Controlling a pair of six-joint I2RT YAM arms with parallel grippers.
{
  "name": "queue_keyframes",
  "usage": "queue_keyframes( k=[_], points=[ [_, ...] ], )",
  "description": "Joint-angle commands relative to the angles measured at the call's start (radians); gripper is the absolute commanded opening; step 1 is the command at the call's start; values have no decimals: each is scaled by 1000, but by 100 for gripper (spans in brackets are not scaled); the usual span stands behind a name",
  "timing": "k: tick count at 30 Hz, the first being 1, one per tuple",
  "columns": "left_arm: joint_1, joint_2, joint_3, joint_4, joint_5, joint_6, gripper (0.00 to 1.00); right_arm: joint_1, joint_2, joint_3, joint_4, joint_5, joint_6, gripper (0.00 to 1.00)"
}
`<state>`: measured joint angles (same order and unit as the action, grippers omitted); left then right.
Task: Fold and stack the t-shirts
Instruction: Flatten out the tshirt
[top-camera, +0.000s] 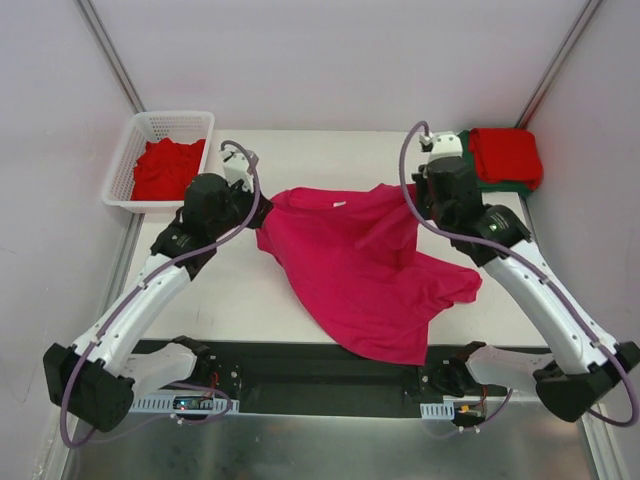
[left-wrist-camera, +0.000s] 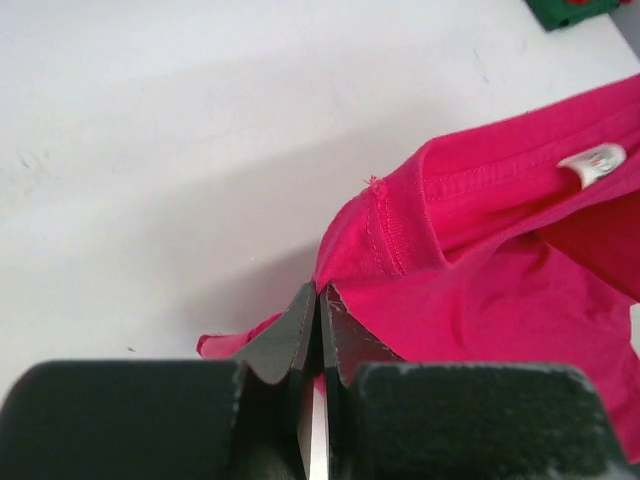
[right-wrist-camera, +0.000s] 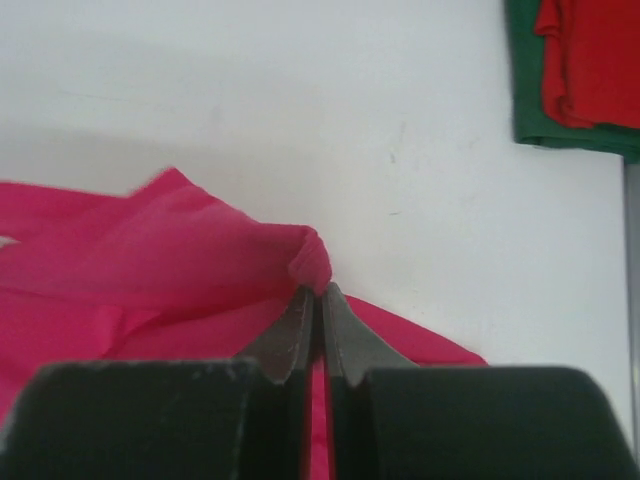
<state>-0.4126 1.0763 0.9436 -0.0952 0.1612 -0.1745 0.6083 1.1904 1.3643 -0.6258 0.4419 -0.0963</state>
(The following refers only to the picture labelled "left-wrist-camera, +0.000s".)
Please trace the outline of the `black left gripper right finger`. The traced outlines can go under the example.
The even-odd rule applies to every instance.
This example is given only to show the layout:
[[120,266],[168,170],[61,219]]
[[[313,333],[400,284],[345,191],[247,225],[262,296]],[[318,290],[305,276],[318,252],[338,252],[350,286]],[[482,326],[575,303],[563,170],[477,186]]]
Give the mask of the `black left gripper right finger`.
[[635,479],[594,386],[554,363],[409,363],[319,297],[332,479]]

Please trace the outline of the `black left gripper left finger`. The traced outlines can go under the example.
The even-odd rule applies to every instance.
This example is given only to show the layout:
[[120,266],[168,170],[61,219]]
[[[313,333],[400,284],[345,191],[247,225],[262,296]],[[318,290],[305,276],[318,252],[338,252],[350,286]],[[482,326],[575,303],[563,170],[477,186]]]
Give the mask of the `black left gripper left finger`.
[[316,291],[223,360],[49,361],[1,409],[5,479],[305,479]]

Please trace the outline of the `pink t shirt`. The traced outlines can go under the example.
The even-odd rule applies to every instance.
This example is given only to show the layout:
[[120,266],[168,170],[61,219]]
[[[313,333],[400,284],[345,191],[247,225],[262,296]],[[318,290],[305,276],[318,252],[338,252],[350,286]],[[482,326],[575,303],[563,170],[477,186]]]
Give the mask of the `pink t shirt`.
[[326,231],[312,275],[410,362],[555,362],[639,459],[639,80],[428,141]]

